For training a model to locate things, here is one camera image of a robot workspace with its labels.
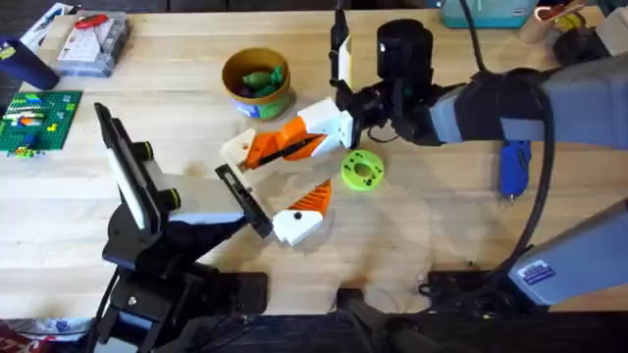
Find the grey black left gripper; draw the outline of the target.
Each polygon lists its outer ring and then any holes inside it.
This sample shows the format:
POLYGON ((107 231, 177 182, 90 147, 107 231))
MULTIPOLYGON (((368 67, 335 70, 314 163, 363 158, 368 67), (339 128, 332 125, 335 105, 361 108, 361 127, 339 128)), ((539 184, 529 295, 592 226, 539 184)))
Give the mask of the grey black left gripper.
MULTIPOLYGON (((226 141, 220 149, 223 160, 241 166, 255 135, 249 128, 226 141)), ((182 263, 196 262, 247 226, 262 238, 273 230, 280 241, 294 246, 324 221, 332 196, 329 179, 276 213, 271 221, 252 187, 228 164, 216 169, 215 178, 166 174, 157 163, 146 164, 158 190, 174 189, 179 195, 180 207, 169 213, 165 235, 182 263)))

